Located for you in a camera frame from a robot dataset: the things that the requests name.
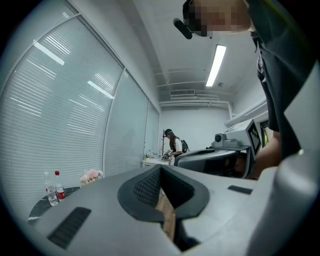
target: person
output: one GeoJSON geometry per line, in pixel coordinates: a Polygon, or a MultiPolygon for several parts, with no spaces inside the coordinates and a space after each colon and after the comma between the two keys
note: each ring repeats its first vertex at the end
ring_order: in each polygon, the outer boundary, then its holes
{"type": "Polygon", "coordinates": [[[174,158],[183,154],[182,143],[179,137],[177,137],[171,129],[166,129],[164,135],[170,140],[170,149],[174,158]]]}
{"type": "MultiPolygon", "coordinates": [[[[250,31],[259,53],[257,75],[265,92],[268,126],[273,130],[273,138],[258,153],[249,177],[252,179],[300,150],[284,111],[304,85],[316,61],[312,47],[318,47],[310,43],[315,33],[306,37],[303,32],[310,31],[311,23],[306,24],[296,15],[303,6],[296,0],[187,0],[183,5],[185,25],[192,32],[206,36],[207,31],[250,31]],[[288,10],[295,14],[303,30],[288,10]]],[[[245,168],[245,158],[239,157],[234,170],[243,173],[245,168]]]]}

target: white machine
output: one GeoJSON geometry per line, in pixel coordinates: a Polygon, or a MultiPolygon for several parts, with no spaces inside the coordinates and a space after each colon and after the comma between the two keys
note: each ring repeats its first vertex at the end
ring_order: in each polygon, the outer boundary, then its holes
{"type": "Polygon", "coordinates": [[[253,170],[261,140],[253,119],[237,123],[224,133],[215,135],[211,147],[178,156],[174,165],[188,170],[213,175],[246,178],[253,170]],[[246,170],[239,176],[233,172],[239,154],[246,154],[246,170]]]}

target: window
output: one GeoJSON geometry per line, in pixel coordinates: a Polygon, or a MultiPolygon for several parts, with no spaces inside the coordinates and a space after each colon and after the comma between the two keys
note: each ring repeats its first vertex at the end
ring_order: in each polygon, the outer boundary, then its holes
{"type": "Polygon", "coordinates": [[[26,220],[46,195],[44,172],[59,170],[69,188],[85,169],[102,169],[123,68],[79,17],[46,34],[17,65],[0,101],[0,167],[18,216],[26,220]]]}

